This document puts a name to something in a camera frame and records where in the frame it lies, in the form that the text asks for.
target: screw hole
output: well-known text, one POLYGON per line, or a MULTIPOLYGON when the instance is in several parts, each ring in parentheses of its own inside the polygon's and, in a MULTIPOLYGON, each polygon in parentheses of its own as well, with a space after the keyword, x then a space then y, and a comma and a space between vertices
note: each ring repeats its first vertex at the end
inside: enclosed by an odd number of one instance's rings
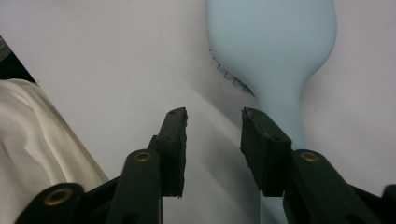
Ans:
POLYGON ((148 152, 140 152, 134 156, 136 161, 149 161, 151 159, 151 154, 148 152))
POLYGON ((48 206, 57 205, 66 202, 73 194, 73 191, 69 188, 56 189, 51 192, 44 199, 44 204, 48 206))
POLYGON ((319 161, 320 158, 312 152, 303 152, 300 154, 300 157, 305 161, 316 162, 319 161))

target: white surface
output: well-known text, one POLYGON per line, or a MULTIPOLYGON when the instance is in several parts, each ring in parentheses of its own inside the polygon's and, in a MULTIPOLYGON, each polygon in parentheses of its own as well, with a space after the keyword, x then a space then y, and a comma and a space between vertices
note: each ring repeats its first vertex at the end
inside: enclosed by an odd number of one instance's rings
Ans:
MULTIPOLYGON (((396 182, 396 3, 335 4, 334 52, 304 89, 307 144, 380 194, 396 182)), ((240 109, 255 101, 211 61, 204 0, 3 0, 0 34, 109 177, 187 107, 185 193, 165 200, 164 223, 259 222, 238 149, 240 109)))

